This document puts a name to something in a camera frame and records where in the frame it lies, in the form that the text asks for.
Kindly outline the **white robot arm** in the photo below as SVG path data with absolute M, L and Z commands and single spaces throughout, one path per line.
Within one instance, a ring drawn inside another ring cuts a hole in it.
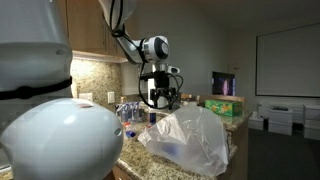
M 0 0 L 1 146 L 14 180 L 104 180 L 123 147 L 116 115 L 73 97 L 56 0 Z

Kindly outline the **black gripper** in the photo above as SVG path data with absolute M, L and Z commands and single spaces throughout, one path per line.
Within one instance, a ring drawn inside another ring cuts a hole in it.
M 176 88 L 170 86 L 170 78 L 176 82 Z M 154 87 L 149 90 L 150 100 L 154 103 L 154 108 L 158 108 L 158 102 L 164 98 L 167 103 L 167 108 L 172 109 L 172 105 L 177 101 L 180 84 L 176 75 L 166 72 L 165 70 L 156 70 L 154 72 L 140 72 L 140 81 L 155 81 Z

